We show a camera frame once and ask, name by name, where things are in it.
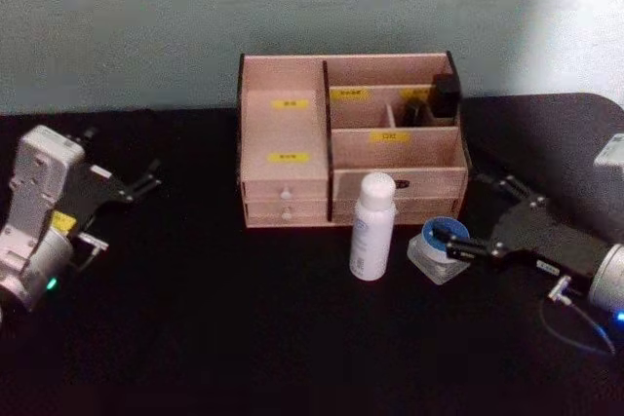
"white bottle cap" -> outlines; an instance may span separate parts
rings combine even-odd
[[[392,207],[397,184],[384,172],[371,172],[362,179],[360,203],[371,211],[385,211]]]

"black table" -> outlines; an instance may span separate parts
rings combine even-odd
[[[584,112],[592,124],[578,126]],[[481,151],[496,148],[508,169],[587,229],[612,241],[621,234],[613,219],[602,225],[608,208],[587,203],[600,194],[588,194],[581,177],[594,147],[624,128],[613,103],[592,95],[469,99],[463,119],[477,165]],[[3,117],[0,181],[8,182],[19,136],[39,123],[74,134],[98,127],[90,160],[126,180],[158,156],[164,185],[127,212],[104,213],[94,232],[109,251],[51,292],[18,336],[0,341],[2,414],[595,414],[599,406],[622,414],[623,358],[582,354],[544,330],[537,304],[553,281],[537,271],[474,266],[435,286],[406,257],[418,230],[401,227],[385,276],[366,284],[348,269],[349,229],[246,230],[233,110]],[[566,150],[553,147],[557,138]],[[581,138],[593,141],[586,155],[570,151]],[[574,185],[560,159],[581,154]],[[535,158],[551,170],[536,173]],[[3,213],[9,197],[2,192]],[[461,219],[486,236],[501,204],[472,183]],[[624,345],[610,315],[582,306]],[[595,343],[566,312],[550,312]],[[90,387],[77,397],[59,390],[67,383]]]

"drawer knob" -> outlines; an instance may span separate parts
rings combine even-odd
[[[282,219],[284,221],[290,221],[291,219],[293,219],[293,214],[291,213],[291,209],[289,207],[286,207],[282,210]]]
[[[280,199],[282,200],[290,200],[293,197],[293,194],[289,190],[288,187],[284,187],[284,190],[280,194]]]

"wall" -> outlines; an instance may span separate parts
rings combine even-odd
[[[238,56],[453,51],[468,95],[622,102],[624,0],[0,0],[0,112],[222,106]]]

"clear plastic container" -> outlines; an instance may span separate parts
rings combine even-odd
[[[440,216],[428,220],[422,227],[422,232],[409,241],[408,257],[411,263],[418,267],[429,280],[440,285],[455,278],[470,264],[447,258],[447,247],[433,237],[434,223],[446,227],[460,239],[467,239],[470,235],[468,229],[456,219]]]

